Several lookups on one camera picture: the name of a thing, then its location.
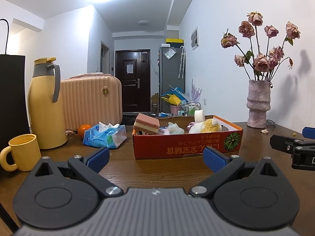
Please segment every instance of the door frame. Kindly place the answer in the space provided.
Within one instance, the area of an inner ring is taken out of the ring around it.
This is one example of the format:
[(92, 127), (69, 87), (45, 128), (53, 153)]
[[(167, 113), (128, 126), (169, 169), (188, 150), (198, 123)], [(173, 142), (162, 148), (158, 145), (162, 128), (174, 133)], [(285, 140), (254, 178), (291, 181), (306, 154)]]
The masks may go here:
[[(108, 51), (107, 51), (107, 53), (108, 53), (108, 73), (106, 73), (106, 74), (110, 74), (110, 71), (111, 71), (111, 57), (110, 57), (111, 53), (110, 53), (110, 51), (111, 51), (111, 49), (103, 41), (101, 41), (100, 43), (101, 43), (101, 45), (100, 45), (100, 64), (101, 64), (101, 59), (102, 59), (102, 50), (105, 47), (108, 49)], [(105, 64), (104, 59), (105, 59), (105, 56), (103, 57), (103, 70), (101, 70), (101, 65), (100, 65), (100, 72), (103, 72), (103, 73), (104, 73), (104, 64)]]
[(150, 87), (150, 96), (151, 99), (151, 50), (150, 49), (140, 49), (140, 50), (117, 50), (115, 51), (115, 77), (117, 77), (117, 57), (119, 53), (132, 53), (132, 52), (147, 52), (148, 53), (148, 77), (149, 77), (149, 87)]

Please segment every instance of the yellow mug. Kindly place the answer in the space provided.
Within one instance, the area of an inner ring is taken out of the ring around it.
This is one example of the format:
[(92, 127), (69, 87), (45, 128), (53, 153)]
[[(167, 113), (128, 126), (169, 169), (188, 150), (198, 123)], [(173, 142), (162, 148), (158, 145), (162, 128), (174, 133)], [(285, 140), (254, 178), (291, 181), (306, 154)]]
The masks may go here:
[[(11, 152), (15, 164), (7, 163), (7, 154)], [(33, 134), (20, 135), (9, 141), (9, 146), (0, 153), (0, 164), (6, 171), (31, 171), (42, 157), (37, 137)]]

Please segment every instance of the white eraser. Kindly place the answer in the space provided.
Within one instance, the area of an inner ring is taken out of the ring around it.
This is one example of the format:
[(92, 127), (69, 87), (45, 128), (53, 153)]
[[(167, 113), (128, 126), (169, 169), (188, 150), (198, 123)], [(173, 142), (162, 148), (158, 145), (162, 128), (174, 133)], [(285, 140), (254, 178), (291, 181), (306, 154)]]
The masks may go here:
[(204, 111), (203, 110), (196, 110), (195, 111), (195, 122), (204, 122)]

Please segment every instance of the wall picture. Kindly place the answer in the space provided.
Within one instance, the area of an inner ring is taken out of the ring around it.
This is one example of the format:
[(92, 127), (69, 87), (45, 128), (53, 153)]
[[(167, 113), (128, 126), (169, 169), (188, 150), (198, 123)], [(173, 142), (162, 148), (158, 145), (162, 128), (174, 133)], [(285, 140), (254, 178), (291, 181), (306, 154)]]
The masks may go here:
[(192, 33), (192, 48), (193, 50), (199, 47), (199, 35), (198, 35), (198, 27)]

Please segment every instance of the orange box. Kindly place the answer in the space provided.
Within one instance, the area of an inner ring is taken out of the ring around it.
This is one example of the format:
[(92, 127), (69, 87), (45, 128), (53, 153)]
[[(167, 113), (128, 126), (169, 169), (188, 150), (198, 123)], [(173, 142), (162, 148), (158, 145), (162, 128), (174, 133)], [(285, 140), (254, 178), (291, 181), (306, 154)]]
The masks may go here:
[[(208, 115), (206, 119), (216, 119), (223, 126), (222, 132), (183, 134), (183, 135), (138, 135), (133, 130), (133, 150), (136, 159), (178, 158), (185, 155), (202, 154), (206, 146), (211, 146), (221, 153), (239, 151), (243, 137), (243, 129), (216, 115)], [(159, 118), (160, 127), (169, 122), (186, 130), (194, 116)]]

